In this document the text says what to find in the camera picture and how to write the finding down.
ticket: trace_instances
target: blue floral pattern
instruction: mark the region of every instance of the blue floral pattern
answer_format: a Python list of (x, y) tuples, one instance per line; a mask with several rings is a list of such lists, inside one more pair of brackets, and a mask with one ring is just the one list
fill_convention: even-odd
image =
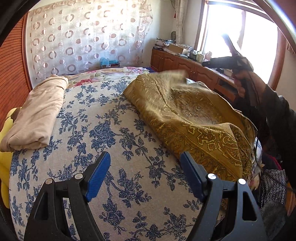
[[(50, 144), (15, 151), (9, 194), (16, 233), (23, 239), (34, 201), (47, 178), (56, 182), (83, 172), (102, 151), (111, 166), (89, 203), (105, 240), (185, 240), (200, 211), (176, 158), (122, 94), (135, 78), (123, 75), (65, 92)], [(64, 208), (79, 240), (70, 203)]]

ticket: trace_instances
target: folded beige blanket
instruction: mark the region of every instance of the folded beige blanket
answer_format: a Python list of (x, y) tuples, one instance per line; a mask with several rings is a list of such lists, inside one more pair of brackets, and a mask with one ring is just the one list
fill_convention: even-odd
[(63, 105), (68, 79), (52, 75), (28, 95), (12, 128), (0, 143), (0, 151), (38, 149), (49, 144), (56, 117)]

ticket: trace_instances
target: gold paisley blanket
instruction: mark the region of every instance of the gold paisley blanket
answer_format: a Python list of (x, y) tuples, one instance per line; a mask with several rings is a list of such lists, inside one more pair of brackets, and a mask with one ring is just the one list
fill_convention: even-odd
[(123, 94), (177, 158), (188, 151), (223, 180), (250, 180), (257, 130), (205, 84), (186, 84), (180, 71), (145, 73)]

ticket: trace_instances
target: person's arm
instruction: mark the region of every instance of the person's arm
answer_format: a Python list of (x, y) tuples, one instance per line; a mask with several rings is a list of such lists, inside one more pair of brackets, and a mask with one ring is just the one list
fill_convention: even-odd
[(241, 71), (235, 75), (238, 93), (244, 97), (245, 89), (239, 79), (252, 81), (259, 97), (257, 106), (266, 116), (271, 135), (278, 145), (283, 167), (291, 186), (296, 188), (296, 113), (290, 109), (289, 103), (283, 96), (278, 96), (258, 75), (253, 72)]

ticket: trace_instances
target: metal rivet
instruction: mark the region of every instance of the metal rivet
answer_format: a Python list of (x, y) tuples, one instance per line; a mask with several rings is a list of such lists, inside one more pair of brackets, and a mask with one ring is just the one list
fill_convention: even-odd
[(240, 183), (240, 184), (242, 184), (242, 185), (245, 185), (245, 184), (246, 184), (246, 180), (245, 180), (245, 179), (242, 179), (242, 178), (240, 178), (240, 179), (239, 179), (239, 183)]
[(46, 179), (45, 183), (46, 183), (46, 184), (51, 184), (51, 183), (52, 183), (52, 179), (51, 179), (51, 178)]
[(75, 175), (75, 179), (81, 179), (81, 178), (83, 178), (83, 175), (81, 173), (77, 173)]
[(208, 174), (208, 178), (215, 180), (216, 179), (216, 175), (213, 173)]

